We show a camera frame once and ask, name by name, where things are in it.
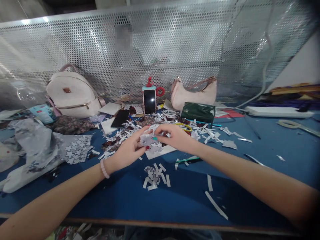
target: plastic water bottle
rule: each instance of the plastic water bottle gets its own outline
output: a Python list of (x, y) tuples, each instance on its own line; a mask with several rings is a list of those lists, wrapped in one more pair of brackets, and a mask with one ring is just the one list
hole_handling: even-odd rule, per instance
[(56, 116), (39, 94), (27, 88), (22, 81), (14, 81), (11, 85), (17, 89), (21, 103), (43, 124), (49, 124), (56, 120)]

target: table edge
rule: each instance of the table edge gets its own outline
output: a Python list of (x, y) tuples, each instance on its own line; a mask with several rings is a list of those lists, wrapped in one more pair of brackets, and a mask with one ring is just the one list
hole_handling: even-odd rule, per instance
[[(0, 218), (9, 218), (12, 214), (0, 213)], [(299, 234), (276, 228), (260, 228), (260, 227), (230, 227), (219, 225), (198, 225), (187, 223), (165, 223), (165, 222), (150, 222), (140, 220), (118, 220), (118, 219), (97, 219), (97, 218), (65, 218), (64, 223), (95, 223), (103, 225), (131, 225), (141, 227), (161, 227), (161, 228), (185, 228), (185, 229), (211, 229), (222, 232), (239, 232), (239, 233), (253, 233), (253, 234), (271, 234), (280, 236), (299, 236)]]

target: pink backpack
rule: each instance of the pink backpack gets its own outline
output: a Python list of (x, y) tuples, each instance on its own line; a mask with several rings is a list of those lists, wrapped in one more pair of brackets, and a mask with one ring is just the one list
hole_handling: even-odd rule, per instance
[[(207, 83), (207, 85), (197, 92), (189, 92), (188, 90)], [(217, 96), (217, 80), (215, 77), (209, 77), (206, 80), (198, 82), (187, 89), (183, 87), (180, 77), (177, 77), (171, 87), (171, 104), (174, 109), (182, 111), (185, 102), (203, 103), (213, 105)]]
[[(72, 67), (75, 72), (65, 72)], [(62, 115), (87, 118), (99, 114), (106, 103), (73, 64), (64, 65), (47, 85), (47, 93)]]

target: smartphone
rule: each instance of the smartphone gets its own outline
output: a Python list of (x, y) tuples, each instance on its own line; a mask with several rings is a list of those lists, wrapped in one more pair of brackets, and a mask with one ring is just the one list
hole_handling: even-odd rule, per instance
[(128, 120), (130, 110), (120, 110), (111, 124), (112, 128), (123, 128), (123, 123), (126, 123)]
[(144, 114), (153, 114), (157, 112), (155, 89), (143, 91), (143, 108)]

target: handbag strap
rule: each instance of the handbag strap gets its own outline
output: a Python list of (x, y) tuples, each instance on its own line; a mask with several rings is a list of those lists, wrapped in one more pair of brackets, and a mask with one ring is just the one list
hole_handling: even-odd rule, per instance
[(68, 67), (72, 67), (73, 70), (76, 72), (76, 73), (79, 73), (78, 69), (76, 68), (75, 65), (73, 65), (72, 63), (67, 63), (65, 65), (62, 66), (62, 68), (59, 70), (59, 72), (63, 72), (64, 70), (66, 70)]
[(205, 79), (205, 80), (203, 80), (203, 81), (201, 81), (201, 82), (198, 82), (198, 83), (196, 83), (196, 84), (194, 84), (194, 85), (186, 88), (186, 90), (190, 90), (190, 89), (192, 89), (192, 88), (195, 88), (195, 87), (200, 86), (200, 85), (203, 84), (203, 83), (207, 83), (206, 86), (205, 86), (203, 89), (201, 89), (201, 90), (198, 91), (198, 92), (200, 92), (200, 91), (205, 90), (205, 89), (206, 89), (211, 83), (213, 83), (214, 81), (216, 81), (216, 78), (215, 78), (214, 76), (212, 76), (212, 77), (209, 77), (209, 78), (207, 78), (207, 79)]

